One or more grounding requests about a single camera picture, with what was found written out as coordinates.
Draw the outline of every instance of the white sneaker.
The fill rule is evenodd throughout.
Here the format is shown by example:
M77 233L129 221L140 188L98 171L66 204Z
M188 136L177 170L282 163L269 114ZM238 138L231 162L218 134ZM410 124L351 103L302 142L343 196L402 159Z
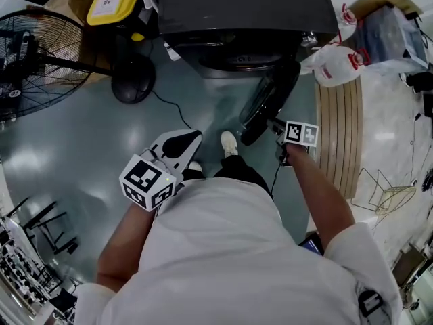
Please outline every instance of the white sneaker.
M400 73L398 74L398 76L400 77L401 81L406 85L406 87L410 87L407 82L406 82L406 74L405 73Z
M224 131L221 134L221 144L224 148L225 158L228 158L231 155L237 155L236 137L230 131Z
M203 173L202 166L198 162L196 162L196 161L191 161L189 163L188 169L189 170L200 171L201 173Z

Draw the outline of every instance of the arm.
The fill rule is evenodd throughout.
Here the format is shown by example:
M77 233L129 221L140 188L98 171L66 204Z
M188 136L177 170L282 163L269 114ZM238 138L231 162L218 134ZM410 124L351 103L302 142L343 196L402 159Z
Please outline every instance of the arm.
M136 204L129 207L99 257L97 284L118 292L137 273L154 216Z
M323 248L332 238L355 224L352 211L339 191L321 172L305 149L287 144L288 161L293 166L311 217L319 230Z

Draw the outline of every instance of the black appliance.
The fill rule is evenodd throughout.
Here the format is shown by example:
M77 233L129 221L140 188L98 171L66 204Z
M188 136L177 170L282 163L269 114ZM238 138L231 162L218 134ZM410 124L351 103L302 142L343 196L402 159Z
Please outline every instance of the black appliance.
M233 78L261 77L293 59L305 33L326 43L338 24L330 0L160 0L159 29L202 77Z

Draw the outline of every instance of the yellow lid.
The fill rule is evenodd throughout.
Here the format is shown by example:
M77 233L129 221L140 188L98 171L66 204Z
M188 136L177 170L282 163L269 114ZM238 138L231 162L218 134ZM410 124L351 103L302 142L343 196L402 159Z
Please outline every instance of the yellow lid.
M117 23L134 10L137 0L93 0L87 22L89 25Z

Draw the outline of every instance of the person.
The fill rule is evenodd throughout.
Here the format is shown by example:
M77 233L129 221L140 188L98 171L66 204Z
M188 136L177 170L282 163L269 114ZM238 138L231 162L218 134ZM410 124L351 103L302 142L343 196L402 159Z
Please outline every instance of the person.
M75 324L373 324L362 319L364 290L382 298L384 324L398 324L401 298L369 227L355 223L305 149L286 146L323 257L295 245L234 136L221 140L216 177L193 165L157 217L131 205L99 257L96 283L77 289Z
M433 90L433 73L431 72L426 71L410 75L400 73L399 76L406 86L412 87L414 94Z

